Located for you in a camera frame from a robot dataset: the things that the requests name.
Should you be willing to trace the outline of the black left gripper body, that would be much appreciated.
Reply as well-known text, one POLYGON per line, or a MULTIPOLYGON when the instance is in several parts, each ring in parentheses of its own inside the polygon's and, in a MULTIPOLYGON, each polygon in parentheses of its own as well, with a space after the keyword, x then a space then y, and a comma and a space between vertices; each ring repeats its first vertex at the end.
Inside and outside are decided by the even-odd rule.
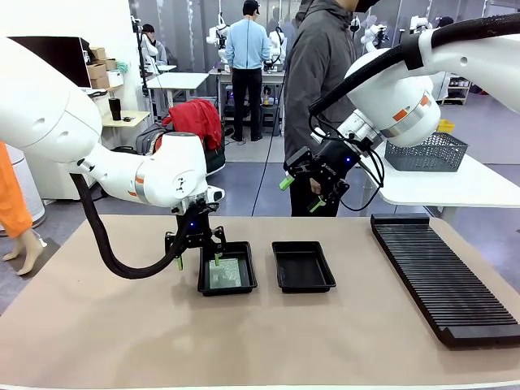
POLYGON ((180 216, 180 242, 184 249, 210 247, 214 244, 209 213, 209 205, 202 201, 191 205, 180 216))

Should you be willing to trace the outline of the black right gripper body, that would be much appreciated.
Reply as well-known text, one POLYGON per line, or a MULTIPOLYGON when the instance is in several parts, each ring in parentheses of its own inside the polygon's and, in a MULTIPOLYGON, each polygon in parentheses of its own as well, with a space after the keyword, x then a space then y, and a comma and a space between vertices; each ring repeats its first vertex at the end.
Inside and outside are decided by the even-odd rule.
POLYGON ((343 141, 322 141, 319 145, 311 146, 310 150, 318 159, 317 173, 311 178, 323 184, 328 177, 344 179, 361 158, 357 151, 343 141))

